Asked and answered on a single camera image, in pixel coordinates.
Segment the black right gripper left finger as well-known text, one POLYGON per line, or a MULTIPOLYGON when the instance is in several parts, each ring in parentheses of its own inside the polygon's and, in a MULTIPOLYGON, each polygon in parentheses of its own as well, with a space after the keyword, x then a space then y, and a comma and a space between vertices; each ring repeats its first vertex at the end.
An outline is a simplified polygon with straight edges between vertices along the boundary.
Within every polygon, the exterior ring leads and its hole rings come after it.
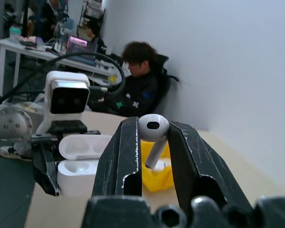
POLYGON ((92 196, 142 196, 142 159, 138 117, 119 124, 100 157, 92 196))

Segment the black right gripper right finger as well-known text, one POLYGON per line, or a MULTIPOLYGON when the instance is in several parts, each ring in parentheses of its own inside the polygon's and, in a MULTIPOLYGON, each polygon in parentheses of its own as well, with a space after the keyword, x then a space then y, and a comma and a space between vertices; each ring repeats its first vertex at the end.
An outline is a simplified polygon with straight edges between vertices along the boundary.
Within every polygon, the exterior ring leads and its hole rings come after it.
POLYGON ((168 144, 181 209, 190 209, 191 200, 200 196, 213 199, 219 208, 252 208, 223 158, 192 126, 171 121, 168 144))

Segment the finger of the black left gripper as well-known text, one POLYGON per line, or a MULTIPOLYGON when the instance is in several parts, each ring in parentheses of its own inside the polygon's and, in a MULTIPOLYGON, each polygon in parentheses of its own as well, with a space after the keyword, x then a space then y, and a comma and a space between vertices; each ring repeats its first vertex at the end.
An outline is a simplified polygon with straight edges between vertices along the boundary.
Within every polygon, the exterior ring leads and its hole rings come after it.
POLYGON ((60 196, 60 188, 57 183, 57 166, 48 143, 32 144, 33 174, 36 183, 43 191, 51 196, 60 196))

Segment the white earbud charging case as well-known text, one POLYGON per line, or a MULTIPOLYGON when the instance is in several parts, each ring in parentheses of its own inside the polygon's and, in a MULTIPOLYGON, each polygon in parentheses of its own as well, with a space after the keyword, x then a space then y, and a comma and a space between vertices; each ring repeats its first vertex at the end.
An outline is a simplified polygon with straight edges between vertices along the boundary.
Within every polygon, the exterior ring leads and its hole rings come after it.
POLYGON ((58 164, 57 183, 62 196, 92 193, 99 159, 111 138, 110 135, 72 134, 60 141, 58 150, 65 159, 58 164))

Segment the white earbud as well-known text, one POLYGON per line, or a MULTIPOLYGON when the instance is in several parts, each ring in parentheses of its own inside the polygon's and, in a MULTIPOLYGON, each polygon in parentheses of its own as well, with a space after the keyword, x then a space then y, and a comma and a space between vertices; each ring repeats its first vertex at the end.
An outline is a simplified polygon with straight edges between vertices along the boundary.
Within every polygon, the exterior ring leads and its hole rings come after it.
POLYGON ((153 168, 153 171, 154 172, 161 172, 170 166, 171 166, 170 160, 158 160, 155 167, 153 168))
POLYGON ((147 114, 139 118, 139 136, 146 142, 154 143, 145 166, 154 169, 168 141, 170 122, 162 115, 147 114))

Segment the yellow bin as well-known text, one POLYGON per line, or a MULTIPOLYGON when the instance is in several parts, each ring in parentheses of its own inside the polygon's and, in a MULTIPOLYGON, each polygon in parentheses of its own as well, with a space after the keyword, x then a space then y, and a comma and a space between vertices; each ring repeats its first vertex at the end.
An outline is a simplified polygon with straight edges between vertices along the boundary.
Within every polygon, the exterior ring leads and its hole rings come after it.
MULTIPOLYGON (((141 141, 141 158, 142 158, 142 183, 150 192, 167 190, 174 186, 172 167, 168 167, 161 172, 154 172, 145 166, 146 159, 151 151, 153 142, 141 141)), ((170 148, 166 143, 159 160, 170 160, 170 148)))

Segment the white and black sneaker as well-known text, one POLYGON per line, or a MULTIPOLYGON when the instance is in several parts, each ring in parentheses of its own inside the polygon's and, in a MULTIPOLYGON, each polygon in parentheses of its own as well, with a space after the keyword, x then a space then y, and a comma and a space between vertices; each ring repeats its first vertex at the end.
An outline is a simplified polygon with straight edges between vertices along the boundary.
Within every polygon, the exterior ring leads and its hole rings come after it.
POLYGON ((0 156, 8 159, 32 161, 31 149, 26 147, 2 146, 0 147, 0 156))

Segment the dark green table mat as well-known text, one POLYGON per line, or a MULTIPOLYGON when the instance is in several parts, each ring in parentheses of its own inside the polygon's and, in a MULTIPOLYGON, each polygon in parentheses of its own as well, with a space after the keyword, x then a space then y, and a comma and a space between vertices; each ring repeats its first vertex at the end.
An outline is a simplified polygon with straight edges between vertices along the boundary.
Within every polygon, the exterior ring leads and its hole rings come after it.
POLYGON ((34 186, 31 162, 0 156, 0 228, 24 228, 34 186))

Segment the seated person in black jacket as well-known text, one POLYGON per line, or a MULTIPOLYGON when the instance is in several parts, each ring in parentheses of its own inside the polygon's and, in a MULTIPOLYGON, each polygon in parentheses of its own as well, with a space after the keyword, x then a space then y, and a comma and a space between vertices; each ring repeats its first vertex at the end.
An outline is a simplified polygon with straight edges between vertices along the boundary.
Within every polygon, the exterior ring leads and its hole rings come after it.
POLYGON ((119 116, 143 116, 154 104, 158 93, 156 50, 146 42, 131 42, 126 45, 122 58, 128 64, 131 75, 125 86, 115 97, 105 98, 100 103, 89 103, 93 112, 119 116))

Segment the white desk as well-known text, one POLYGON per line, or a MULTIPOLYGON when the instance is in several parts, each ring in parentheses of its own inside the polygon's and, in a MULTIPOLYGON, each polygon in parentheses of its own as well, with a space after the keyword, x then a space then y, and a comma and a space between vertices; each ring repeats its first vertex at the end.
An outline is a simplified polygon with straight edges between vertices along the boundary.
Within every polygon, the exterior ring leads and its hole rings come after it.
MULTIPOLYGON (((46 52, 44 48, 40 48, 37 50, 28 50, 25 49, 25 47, 20 43, 12 42, 7 38, 0 39, 0 95, 3 95, 6 51, 11 51, 16 53, 16 64, 15 64, 14 82, 13 82, 14 86, 18 84, 21 55, 35 57, 42 60, 51 60, 57 57, 54 54, 46 52)), ((119 70, 114 66, 110 66, 108 69, 105 69, 103 65, 99 67, 90 66, 84 63, 75 62, 70 59, 63 59, 58 61, 58 63, 91 72, 92 75, 89 77, 89 79, 102 86, 109 85, 109 83, 112 82, 114 76, 116 77, 117 83, 121 82, 121 74, 119 70)))

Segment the laptop with pink screen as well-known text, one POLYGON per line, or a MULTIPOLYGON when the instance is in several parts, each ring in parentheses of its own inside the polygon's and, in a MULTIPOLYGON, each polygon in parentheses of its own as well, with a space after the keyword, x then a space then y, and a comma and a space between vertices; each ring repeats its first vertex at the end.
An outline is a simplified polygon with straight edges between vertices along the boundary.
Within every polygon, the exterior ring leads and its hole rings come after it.
POLYGON ((66 53, 76 53, 76 52, 92 52, 96 53, 97 42, 87 41, 74 36, 68 36, 68 41, 66 43, 66 53))

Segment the dark-haired person behind desk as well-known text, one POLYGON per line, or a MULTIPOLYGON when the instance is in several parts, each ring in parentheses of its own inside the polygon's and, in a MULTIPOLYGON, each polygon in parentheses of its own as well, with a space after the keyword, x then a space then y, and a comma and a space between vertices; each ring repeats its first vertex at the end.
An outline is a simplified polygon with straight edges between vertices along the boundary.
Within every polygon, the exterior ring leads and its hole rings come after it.
POLYGON ((99 42, 103 42, 102 38, 100 37, 100 25, 95 21, 90 21, 86 25, 86 33, 91 41, 98 39, 99 42))

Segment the black metal shelf rack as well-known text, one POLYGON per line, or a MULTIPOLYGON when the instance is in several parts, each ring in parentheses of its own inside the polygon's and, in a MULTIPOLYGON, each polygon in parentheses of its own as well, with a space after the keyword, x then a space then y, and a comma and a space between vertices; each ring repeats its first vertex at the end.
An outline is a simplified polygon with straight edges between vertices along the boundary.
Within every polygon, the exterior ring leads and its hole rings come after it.
POLYGON ((82 8, 76 34, 79 38, 91 40, 86 33, 87 24, 90 21, 97 22, 101 27, 105 15, 103 6, 105 0, 82 0, 82 8))

